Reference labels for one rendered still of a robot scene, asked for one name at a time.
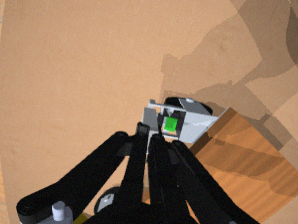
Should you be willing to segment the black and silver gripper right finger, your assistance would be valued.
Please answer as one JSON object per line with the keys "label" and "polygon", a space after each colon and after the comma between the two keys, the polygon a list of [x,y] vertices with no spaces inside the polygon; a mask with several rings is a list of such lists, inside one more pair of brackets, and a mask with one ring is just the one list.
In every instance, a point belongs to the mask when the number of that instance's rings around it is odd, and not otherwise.
{"label": "black and silver gripper right finger", "polygon": [[182,141],[165,140],[153,108],[150,127],[150,204],[161,204],[164,224],[193,224],[187,202],[200,224],[260,224],[232,201]]}

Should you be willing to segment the yellow cylinder with centre hole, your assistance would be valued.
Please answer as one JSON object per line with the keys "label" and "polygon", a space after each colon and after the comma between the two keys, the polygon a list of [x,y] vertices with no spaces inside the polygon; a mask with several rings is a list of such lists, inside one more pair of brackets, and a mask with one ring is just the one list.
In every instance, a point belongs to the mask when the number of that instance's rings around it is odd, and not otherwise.
{"label": "yellow cylinder with centre hole", "polygon": [[84,214],[80,214],[80,216],[73,222],[73,224],[82,224],[88,218]]}

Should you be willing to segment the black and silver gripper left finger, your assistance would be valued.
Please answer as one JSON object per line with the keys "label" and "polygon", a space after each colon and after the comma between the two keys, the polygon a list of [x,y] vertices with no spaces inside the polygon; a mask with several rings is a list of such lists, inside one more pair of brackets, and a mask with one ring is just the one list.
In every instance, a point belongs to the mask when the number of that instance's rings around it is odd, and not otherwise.
{"label": "black and silver gripper left finger", "polygon": [[20,223],[73,224],[130,154],[109,224],[140,224],[150,108],[137,124],[135,135],[115,132],[59,181],[20,199]]}

